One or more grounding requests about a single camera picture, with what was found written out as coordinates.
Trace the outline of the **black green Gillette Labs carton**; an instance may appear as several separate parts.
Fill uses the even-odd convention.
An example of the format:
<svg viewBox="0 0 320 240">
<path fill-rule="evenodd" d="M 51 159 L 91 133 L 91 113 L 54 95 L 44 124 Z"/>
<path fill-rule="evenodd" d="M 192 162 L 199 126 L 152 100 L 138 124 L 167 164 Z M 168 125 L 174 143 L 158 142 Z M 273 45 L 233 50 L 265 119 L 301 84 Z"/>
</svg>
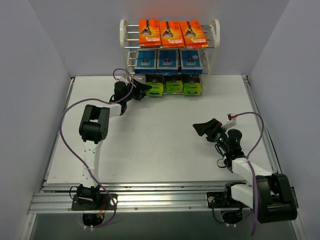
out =
<svg viewBox="0 0 320 240">
<path fill-rule="evenodd" d="M 164 82 L 167 94 L 183 92 L 183 79 L 180 74 L 165 75 Z"/>
</svg>

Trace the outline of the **Harry's blade cartridge pack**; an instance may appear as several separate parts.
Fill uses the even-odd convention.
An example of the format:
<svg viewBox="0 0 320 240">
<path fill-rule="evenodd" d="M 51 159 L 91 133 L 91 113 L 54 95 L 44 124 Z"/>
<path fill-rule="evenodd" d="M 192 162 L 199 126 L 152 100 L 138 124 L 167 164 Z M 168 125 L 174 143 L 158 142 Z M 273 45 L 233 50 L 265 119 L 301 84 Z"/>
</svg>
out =
<svg viewBox="0 0 320 240">
<path fill-rule="evenodd" d="M 177 49 L 159 49 L 157 51 L 156 73 L 171 76 L 179 73 L 179 51 Z"/>
</svg>

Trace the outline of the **small orange Gillette razor box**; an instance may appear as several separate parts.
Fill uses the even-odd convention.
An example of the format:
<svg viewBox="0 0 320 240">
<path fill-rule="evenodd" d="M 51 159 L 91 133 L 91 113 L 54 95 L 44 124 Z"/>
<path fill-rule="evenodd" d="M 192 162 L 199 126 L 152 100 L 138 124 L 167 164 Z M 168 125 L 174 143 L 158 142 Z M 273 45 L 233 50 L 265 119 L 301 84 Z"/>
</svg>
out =
<svg viewBox="0 0 320 240">
<path fill-rule="evenodd" d="M 158 19 L 139 20 L 138 29 L 139 45 L 141 47 L 159 47 L 162 45 Z"/>
</svg>

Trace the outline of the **grey Harry's box blue razor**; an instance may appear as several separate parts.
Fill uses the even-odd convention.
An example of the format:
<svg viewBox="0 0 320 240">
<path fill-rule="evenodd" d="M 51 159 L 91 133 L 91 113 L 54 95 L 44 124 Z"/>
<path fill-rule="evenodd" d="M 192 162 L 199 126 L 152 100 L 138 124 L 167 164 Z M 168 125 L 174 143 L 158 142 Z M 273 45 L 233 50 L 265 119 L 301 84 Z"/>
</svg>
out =
<svg viewBox="0 0 320 240">
<path fill-rule="evenodd" d="M 180 49 L 180 65 L 182 74 L 201 75 L 203 65 L 200 51 L 197 49 Z"/>
</svg>

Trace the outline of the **orange Gillette Fusion5 razor box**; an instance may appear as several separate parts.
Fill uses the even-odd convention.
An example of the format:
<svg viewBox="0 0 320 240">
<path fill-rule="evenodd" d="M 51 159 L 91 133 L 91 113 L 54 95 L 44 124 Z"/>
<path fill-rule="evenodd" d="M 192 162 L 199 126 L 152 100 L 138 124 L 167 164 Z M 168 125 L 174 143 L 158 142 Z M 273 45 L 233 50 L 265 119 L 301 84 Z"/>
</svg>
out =
<svg viewBox="0 0 320 240">
<path fill-rule="evenodd" d="M 179 25 L 187 49 L 201 49 L 209 46 L 207 37 L 198 20 L 180 21 Z"/>
</svg>

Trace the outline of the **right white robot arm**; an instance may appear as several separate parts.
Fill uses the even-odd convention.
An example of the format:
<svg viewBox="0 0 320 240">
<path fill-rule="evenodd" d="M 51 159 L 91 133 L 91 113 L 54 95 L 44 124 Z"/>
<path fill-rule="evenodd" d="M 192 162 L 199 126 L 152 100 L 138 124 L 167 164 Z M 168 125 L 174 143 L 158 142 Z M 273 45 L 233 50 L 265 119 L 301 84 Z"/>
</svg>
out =
<svg viewBox="0 0 320 240">
<path fill-rule="evenodd" d="M 225 124 L 215 118 L 193 124 L 197 134 L 205 136 L 222 153 L 224 166 L 244 180 L 226 187 L 222 193 L 223 203 L 232 207 L 239 202 L 251 208 L 260 224 L 296 220 L 298 210 L 288 177 L 249 160 L 241 147 L 243 134 L 234 128 L 236 124 L 236 116 L 232 114 Z"/>
</svg>

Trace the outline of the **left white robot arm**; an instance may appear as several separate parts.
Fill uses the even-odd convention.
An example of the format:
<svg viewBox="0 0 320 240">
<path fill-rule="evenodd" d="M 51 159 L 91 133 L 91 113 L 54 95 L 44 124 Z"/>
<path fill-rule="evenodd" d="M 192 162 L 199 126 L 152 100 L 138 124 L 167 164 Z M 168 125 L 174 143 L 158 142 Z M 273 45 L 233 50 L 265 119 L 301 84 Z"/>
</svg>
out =
<svg viewBox="0 0 320 240">
<path fill-rule="evenodd" d="M 103 141 L 109 130 L 110 118 L 121 116 L 130 100 L 140 101 L 151 90 L 150 85 L 133 80 L 132 83 L 117 81 L 114 93 L 106 106 L 86 105 L 79 125 L 83 142 L 83 169 L 75 202 L 85 210 L 98 210 L 106 202 L 99 186 L 99 161 Z"/>
</svg>

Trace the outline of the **white chrome-bar shelf rack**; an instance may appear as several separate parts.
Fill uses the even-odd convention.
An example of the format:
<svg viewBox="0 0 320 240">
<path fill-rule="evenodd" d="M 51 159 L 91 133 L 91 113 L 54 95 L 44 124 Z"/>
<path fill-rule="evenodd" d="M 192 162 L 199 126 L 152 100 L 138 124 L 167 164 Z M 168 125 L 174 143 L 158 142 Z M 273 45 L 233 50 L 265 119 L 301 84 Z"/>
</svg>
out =
<svg viewBox="0 0 320 240">
<path fill-rule="evenodd" d="M 200 96 L 203 79 L 212 74 L 220 48 L 217 19 L 203 25 L 198 20 L 122 19 L 119 40 L 124 68 L 137 81 L 150 86 L 147 95 Z"/>
</svg>

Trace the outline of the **aluminium rail base frame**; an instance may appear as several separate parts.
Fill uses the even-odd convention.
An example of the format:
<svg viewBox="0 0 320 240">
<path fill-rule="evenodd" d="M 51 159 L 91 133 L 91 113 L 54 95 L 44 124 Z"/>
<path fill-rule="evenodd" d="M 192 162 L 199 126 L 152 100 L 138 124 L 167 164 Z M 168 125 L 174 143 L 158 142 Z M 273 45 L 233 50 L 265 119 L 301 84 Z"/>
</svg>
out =
<svg viewBox="0 0 320 240">
<path fill-rule="evenodd" d="M 111 76 L 77 76 L 69 91 L 70 111 L 63 123 L 63 136 L 56 141 L 41 193 L 33 195 L 29 212 L 58 214 L 72 211 L 69 190 L 79 183 L 83 149 L 79 124 L 85 105 L 93 98 L 107 99 L 114 91 Z M 221 193 L 226 184 L 244 179 L 219 168 L 221 156 L 215 145 L 199 136 L 194 123 L 211 119 L 221 122 L 237 114 L 242 132 L 241 147 L 259 167 L 280 173 L 265 142 L 265 131 L 250 111 L 253 98 L 241 75 L 211 75 L 204 78 L 203 96 L 166 95 L 131 101 L 124 115 L 110 120 L 101 147 L 99 177 L 117 196 L 118 212 L 203 211 L 207 194 Z"/>
</svg>

